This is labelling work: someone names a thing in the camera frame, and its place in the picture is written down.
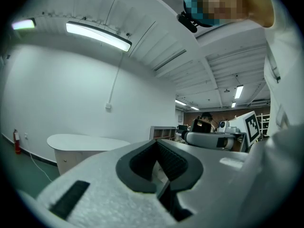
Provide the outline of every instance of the shelf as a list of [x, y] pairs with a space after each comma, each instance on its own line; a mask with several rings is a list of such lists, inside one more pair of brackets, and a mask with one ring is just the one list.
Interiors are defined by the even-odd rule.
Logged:
[[156, 138], [153, 138], [153, 139], [164, 139], [164, 138], [169, 138], [169, 136], [156, 137]]
[[164, 129], [176, 129], [176, 127], [158, 127], [153, 126], [154, 130], [164, 130]]
[[[269, 114], [267, 114], [267, 115], [263, 115], [263, 117], [264, 117], [264, 116], [270, 116], [270, 115], [269, 115]], [[259, 116], [256, 116], [256, 117], [261, 117], [261, 115], [259, 115]]]

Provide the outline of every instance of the floor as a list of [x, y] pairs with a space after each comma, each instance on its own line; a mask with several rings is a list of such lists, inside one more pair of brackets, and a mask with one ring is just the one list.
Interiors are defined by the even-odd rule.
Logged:
[[[0, 157], [1, 164], [8, 174], [8, 178], [16, 189], [23, 190], [33, 198], [50, 183], [46, 175], [38, 169], [32, 159], [21, 153], [17, 155], [14, 147], [0, 136]], [[41, 161], [35, 163], [49, 176], [51, 180], [59, 176], [56, 166], [52, 166]]]

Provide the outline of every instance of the electrical outlet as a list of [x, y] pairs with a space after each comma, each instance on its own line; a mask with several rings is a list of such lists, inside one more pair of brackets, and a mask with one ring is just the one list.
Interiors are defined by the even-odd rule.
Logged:
[[112, 105], [110, 103], [105, 104], [106, 109], [111, 109]]

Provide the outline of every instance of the white table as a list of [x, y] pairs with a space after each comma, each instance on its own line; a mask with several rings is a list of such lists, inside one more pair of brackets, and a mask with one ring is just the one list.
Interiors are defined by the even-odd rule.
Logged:
[[77, 134], [52, 135], [48, 137], [47, 143], [55, 150], [60, 175], [94, 154], [118, 149], [130, 144], [117, 139]]

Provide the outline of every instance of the office area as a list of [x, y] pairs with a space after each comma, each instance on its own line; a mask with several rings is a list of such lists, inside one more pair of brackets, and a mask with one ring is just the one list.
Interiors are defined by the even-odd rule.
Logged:
[[[83, 207], [94, 207], [85, 219], [96, 227], [186, 224], [203, 204], [228, 209], [214, 202], [223, 192], [239, 191], [236, 206], [246, 199], [240, 180], [256, 173], [240, 170], [273, 134], [264, 29], [244, 20], [192, 33], [176, 19], [182, 2], [30, 0], [11, 21], [0, 61], [4, 163], [39, 183], [15, 188], [63, 224], [88, 225]], [[87, 199], [61, 216], [52, 205], [74, 185]]]

